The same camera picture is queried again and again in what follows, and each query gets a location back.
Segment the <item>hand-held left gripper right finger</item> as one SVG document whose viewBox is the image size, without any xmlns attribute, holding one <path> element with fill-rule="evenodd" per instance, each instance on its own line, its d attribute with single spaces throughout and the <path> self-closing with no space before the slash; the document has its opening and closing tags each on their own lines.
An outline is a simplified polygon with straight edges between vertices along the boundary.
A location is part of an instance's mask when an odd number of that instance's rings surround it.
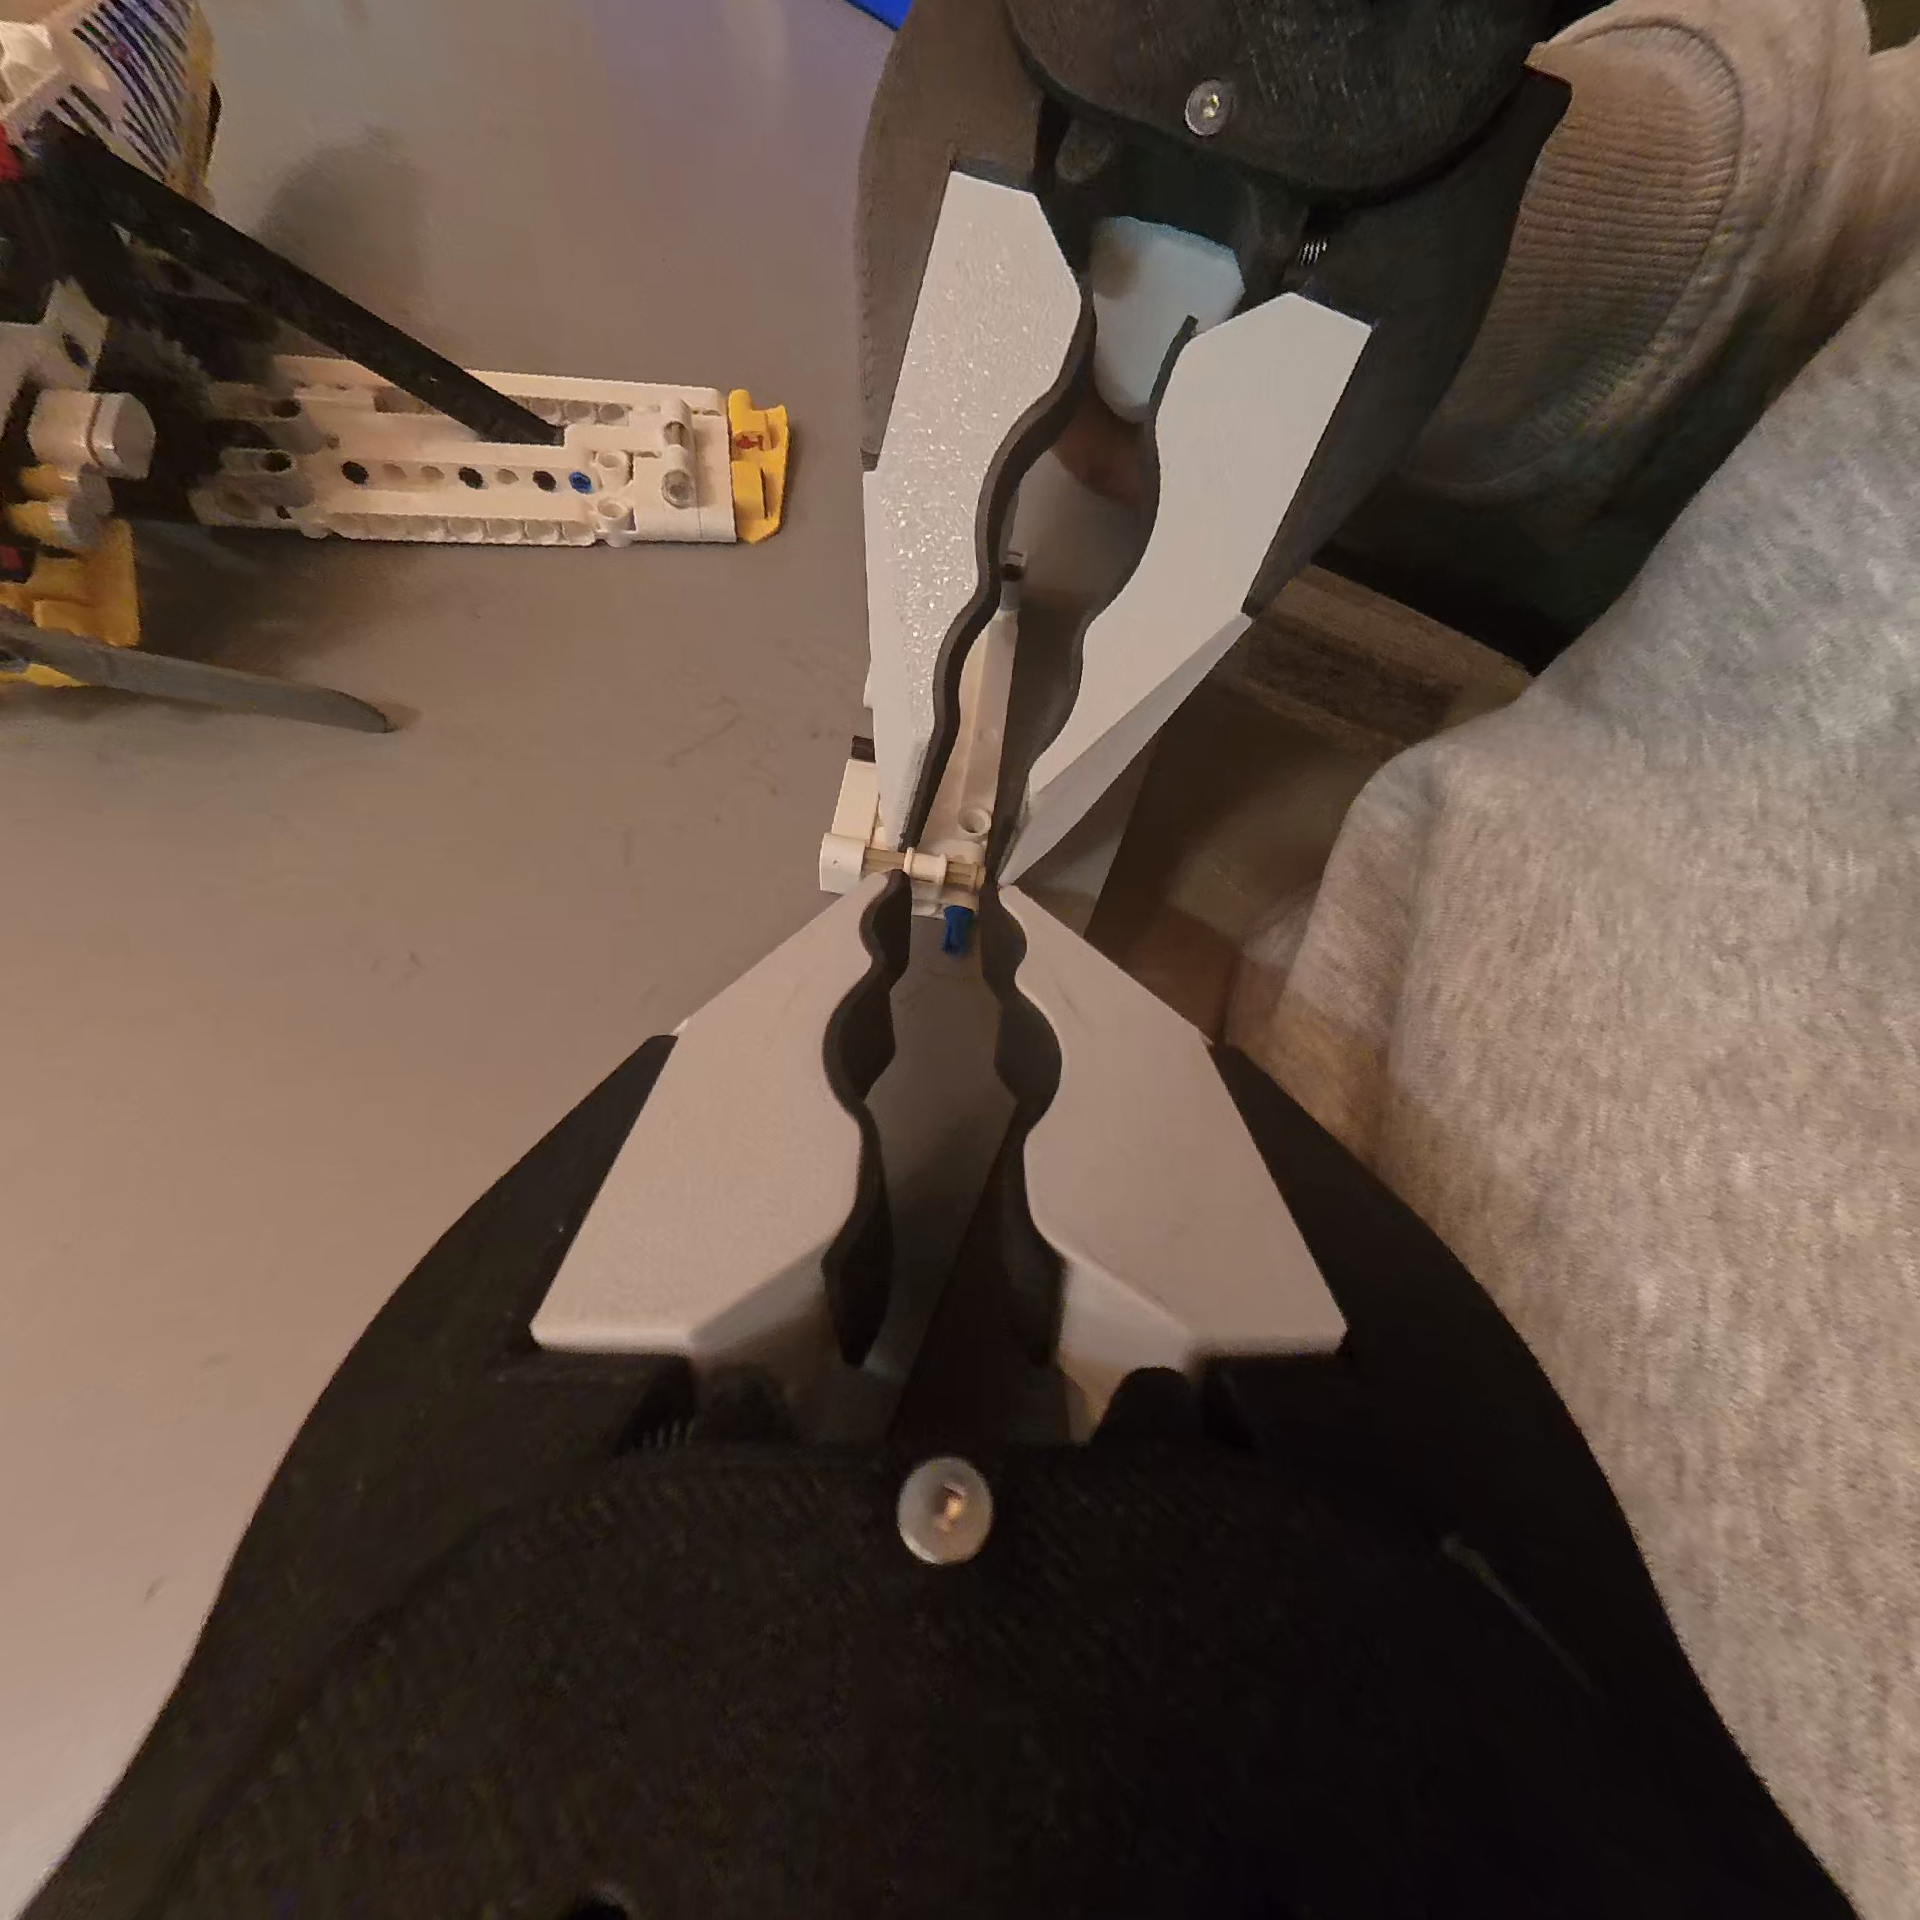
<svg viewBox="0 0 1920 1920">
<path fill-rule="evenodd" d="M 1067 1418 L 1150 1369 L 1332 1355 L 1346 1320 L 1202 1030 L 1017 886 L 988 932 L 1015 1325 Z"/>
</svg>

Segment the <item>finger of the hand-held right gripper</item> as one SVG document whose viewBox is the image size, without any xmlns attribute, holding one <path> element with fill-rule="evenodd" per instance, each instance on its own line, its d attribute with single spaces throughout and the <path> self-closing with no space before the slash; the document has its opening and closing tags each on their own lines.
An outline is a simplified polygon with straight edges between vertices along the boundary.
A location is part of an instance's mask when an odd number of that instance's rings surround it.
<svg viewBox="0 0 1920 1920">
<path fill-rule="evenodd" d="M 1003 528 L 1088 363 L 1088 293 L 1039 197 L 950 172 L 881 451 L 865 475 L 881 828 L 916 846 L 996 606 Z"/>
<path fill-rule="evenodd" d="M 1148 541 L 1081 640 L 1076 692 L 1027 780 L 1007 881 L 1084 824 L 1249 630 L 1246 596 L 1370 338 L 1367 323 L 1282 294 L 1171 358 Z"/>
</svg>

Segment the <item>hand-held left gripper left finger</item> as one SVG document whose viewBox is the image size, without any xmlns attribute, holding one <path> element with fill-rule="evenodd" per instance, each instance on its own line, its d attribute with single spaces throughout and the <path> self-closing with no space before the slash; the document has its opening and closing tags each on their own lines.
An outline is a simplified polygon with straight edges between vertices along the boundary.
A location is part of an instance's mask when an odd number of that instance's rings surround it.
<svg viewBox="0 0 1920 1920">
<path fill-rule="evenodd" d="M 896 1053 L 902 876 L 863 881 L 672 1035 L 532 1320 L 551 1353 L 857 1366 L 894 1229 L 870 1096 Z"/>
</svg>

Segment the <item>white lego panel piece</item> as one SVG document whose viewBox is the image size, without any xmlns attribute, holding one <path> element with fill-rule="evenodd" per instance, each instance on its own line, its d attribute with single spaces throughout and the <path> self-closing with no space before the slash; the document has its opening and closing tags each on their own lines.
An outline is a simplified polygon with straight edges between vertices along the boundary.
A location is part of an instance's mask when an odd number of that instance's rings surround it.
<svg viewBox="0 0 1920 1920">
<path fill-rule="evenodd" d="M 942 922 L 942 908 L 951 904 L 978 908 L 1000 795 L 1022 588 L 1024 553 L 1014 548 L 1001 570 L 996 610 L 968 657 L 959 739 L 916 846 L 899 851 L 883 832 L 875 750 L 870 739 L 856 739 L 822 843 L 823 891 L 839 896 L 866 877 L 904 874 L 919 917 Z"/>
</svg>

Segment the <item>zebra striped lego helicopter model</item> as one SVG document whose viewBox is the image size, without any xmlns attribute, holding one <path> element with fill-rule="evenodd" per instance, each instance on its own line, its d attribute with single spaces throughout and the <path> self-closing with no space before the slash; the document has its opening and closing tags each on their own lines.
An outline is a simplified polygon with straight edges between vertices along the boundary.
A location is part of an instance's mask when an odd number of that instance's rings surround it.
<svg viewBox="0 0 1920 1920">
<path fill-rule="evenodd" d="M 201 5 L 4 5 L 2 681 L 386 733 L 142 636 L 138 522 L 386 545 L 758 545 L 792 426 L 748 390 L 471 372 L 208 204 Z"/>
</svg>

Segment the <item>person's right forearm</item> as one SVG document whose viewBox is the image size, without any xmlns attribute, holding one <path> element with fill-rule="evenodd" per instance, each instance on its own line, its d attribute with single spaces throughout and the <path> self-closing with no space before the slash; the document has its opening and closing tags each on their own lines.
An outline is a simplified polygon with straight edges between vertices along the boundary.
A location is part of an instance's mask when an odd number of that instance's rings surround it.
<svg viewBox="0 0 1920 1920">
<path fill-rule="evenodd" d="M 1495 299 L 1332 571 L 1529 665 L 1584 634 L 1799 369 L 1916 252 L 1916 35 L 1868 5 L 1610 5 Z"/>
</svg>

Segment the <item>person's right hand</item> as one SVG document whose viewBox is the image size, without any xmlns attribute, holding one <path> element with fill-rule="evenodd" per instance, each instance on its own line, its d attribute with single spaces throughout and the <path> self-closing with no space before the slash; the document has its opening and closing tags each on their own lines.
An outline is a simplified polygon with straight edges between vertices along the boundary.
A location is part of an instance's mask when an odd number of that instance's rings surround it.
<svg viewBox="0 0 1920 1920">
<path fill-rule="evenodd" d="M 1098 497 L 1136 507 L 1143 497 L 1143 430 L 1102 402 L 1070 420 L 1055 445 L 1063 469 Z"/>
</svg>

